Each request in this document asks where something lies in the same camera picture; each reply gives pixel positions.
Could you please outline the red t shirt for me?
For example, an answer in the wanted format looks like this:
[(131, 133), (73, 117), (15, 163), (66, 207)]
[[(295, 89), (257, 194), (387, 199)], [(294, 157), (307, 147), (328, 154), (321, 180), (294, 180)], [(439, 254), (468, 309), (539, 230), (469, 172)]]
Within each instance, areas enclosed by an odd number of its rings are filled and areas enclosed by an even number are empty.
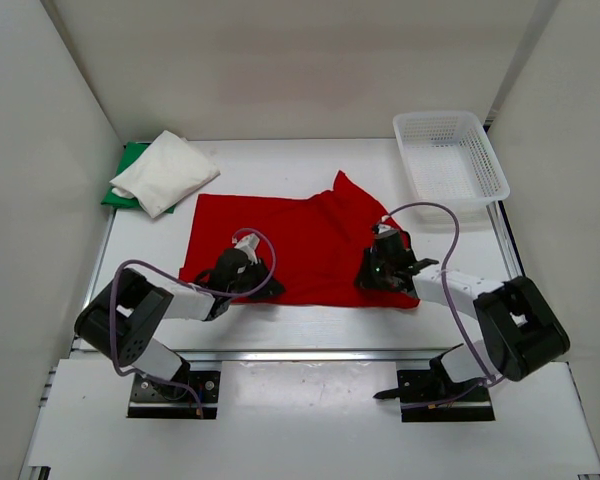
[(266, 236), (257, 253), (286, 291), (278, 305), (413, 309), (417, 299), (360, 289), (354, 280), (373, 225), (386, 215), (373, 196), (338, 172), (329, 190), (307, 199), (199, 195), (181, 280), (193, 283), (231, 247), (242, 228)]

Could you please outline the white t shirt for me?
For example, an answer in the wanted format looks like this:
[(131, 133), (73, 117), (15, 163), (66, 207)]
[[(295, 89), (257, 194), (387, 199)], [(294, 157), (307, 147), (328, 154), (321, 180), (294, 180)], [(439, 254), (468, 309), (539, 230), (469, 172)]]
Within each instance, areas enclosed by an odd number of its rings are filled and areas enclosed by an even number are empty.
[(197, 147), (165, 130), (110, 185), (116, 195), (136, 199), (156, 218), (220, 175)]

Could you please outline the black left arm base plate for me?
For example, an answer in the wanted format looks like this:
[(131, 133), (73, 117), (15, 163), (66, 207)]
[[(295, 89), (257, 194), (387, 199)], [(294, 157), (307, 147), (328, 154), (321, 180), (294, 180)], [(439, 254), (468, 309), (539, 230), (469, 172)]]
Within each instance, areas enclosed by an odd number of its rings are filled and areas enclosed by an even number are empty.
[(201, 407), (185, 389), (154, 384), (140, 375), (133, 378), (127, 417), (132, 419), (215, 420), (218, 412), (220, 370), (191, 370), (188, 384)]

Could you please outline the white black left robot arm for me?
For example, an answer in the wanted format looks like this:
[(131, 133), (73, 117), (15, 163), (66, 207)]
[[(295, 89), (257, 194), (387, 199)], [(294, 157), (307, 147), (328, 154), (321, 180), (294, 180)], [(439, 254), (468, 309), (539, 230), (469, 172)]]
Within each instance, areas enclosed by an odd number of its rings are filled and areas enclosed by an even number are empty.
[(194, 397), (190, 366), (154, 338), (169, 315), (202, 322), (223, 315), (232, 302), (265, 301), (286, 292), (261, 259), (217, 260), (192, 284), (141, 260), (127, 260), (79, 314), (74, 331), (113, 363), (120, 376), (138, 374), (170, 401)]

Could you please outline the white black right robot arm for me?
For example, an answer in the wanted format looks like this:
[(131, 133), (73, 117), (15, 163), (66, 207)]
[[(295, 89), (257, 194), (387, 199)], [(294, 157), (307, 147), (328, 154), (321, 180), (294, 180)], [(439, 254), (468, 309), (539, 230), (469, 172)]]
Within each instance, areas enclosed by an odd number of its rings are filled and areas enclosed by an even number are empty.
[(504, 380), (519, 382), (571, 348), (549, 303), (524, 275), (494, 281), (452, 271), (445, 261), (418, 260), (410, 248), (374, 245), (363, 253), (355, 284), (449, 308), (464, 340), (456, 348), (473, 357), (479, 373), (465, 380), (442, 354), (434, 357), (428, 384), (438, 403)]

